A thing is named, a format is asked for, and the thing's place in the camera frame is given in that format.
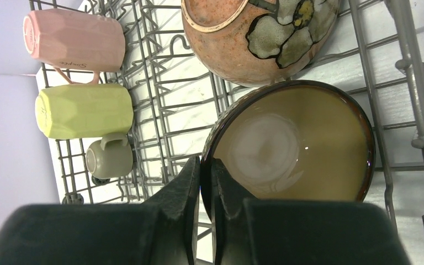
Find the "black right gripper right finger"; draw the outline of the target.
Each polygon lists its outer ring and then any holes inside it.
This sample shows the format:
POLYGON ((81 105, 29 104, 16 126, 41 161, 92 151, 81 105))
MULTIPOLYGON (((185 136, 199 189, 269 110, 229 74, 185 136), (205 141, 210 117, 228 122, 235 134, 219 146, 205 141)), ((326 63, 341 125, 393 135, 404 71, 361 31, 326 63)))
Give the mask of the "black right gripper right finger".
POLYGON ((215 264, 409 264, 376 205, 257 199, 213 159, 215 264))

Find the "small grey-green cup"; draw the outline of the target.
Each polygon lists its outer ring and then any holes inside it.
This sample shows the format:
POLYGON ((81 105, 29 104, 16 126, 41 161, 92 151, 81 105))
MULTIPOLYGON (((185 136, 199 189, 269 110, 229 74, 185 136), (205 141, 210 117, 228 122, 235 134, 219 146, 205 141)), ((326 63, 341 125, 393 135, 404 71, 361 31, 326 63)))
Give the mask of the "small grey-green cup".
POLYGON ((85 158, 88 171, 98 179, 126 176, 134 164, 128 137, 121 132, 106 134, 92 142, 85 158))

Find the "grey wire dish rack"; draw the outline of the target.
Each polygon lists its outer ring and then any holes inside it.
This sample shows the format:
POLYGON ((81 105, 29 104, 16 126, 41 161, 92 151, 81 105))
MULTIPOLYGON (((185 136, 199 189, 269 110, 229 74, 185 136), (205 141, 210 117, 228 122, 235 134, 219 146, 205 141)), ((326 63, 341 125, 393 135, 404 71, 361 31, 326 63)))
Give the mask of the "grey wire dish rack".
MULTIPOLYGON (((141 203, 200 155, 218 117, 249 87, 224 81, 200 63, 184 36, 179 1, 30 1, 31 10, 58 8, 104 15, 127 40, 120 72, 101 83, 126 87, 135 125, 128 137, 135 168, 100 181, 85 166, 91 139, 50 140, 59 200, 64 204, 141 203)), ((382 141, 367 201, 388 206, 413 264, 424 264, 424 164, 411 146, 417 135, 411 82, 395 62, 400 41, 385 1, 342 1, 325 50, 299 79, 332 84, 353 97, 382 141)))

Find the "pink mug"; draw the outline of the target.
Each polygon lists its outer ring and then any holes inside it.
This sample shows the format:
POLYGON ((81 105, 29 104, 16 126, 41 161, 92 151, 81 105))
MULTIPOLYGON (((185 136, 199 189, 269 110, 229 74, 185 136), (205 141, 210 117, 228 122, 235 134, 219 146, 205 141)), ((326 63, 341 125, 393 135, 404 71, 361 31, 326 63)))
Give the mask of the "pink mug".
POLYGON ((69 84, 64 69, 92 71, 91 84, 101 72, 121 69, 126 42, 121 24, 109 17, 61 8, 33 10, 23 19, 28 54, 51 65, 69 84))

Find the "brown ceramic bowl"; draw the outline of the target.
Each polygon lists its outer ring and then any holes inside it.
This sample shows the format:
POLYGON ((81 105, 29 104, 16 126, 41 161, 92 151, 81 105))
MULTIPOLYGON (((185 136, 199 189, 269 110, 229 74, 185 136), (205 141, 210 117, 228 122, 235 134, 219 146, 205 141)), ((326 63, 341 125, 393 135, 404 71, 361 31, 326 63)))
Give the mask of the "brown ceramic bowl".
POLYGON ((212 215, 213 159, 260 199, 361 202, 375 156, 370 119, 343 90, 312 80, 264 86, 230 105, 206 138, 205 211, 212 215))
POLYGON ((322 49, 336 23, 333 0, 182 1, 185 36, 222 79, 250 87, 283 81, 322 49))

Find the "pale yellow mug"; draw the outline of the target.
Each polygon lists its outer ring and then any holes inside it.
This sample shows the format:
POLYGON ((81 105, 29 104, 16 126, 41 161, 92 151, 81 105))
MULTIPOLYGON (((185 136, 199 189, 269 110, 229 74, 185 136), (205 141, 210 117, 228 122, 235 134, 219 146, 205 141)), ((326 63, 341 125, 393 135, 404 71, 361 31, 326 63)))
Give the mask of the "pale yellow mug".
POLYGON ((126 133, 134 112, 128 90, 119 84, 66 84, 39 92, 35 117, 46 137, 65 140, 126 133))

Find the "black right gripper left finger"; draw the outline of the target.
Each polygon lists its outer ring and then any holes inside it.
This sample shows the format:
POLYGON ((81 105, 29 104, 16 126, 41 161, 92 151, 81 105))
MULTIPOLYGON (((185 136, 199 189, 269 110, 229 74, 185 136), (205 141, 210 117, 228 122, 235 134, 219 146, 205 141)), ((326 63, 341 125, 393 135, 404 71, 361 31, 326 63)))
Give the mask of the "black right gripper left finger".
POLYGON ((26 205, 0 230, 0 264, 194 264, 200 159, 140 204, 26 205))

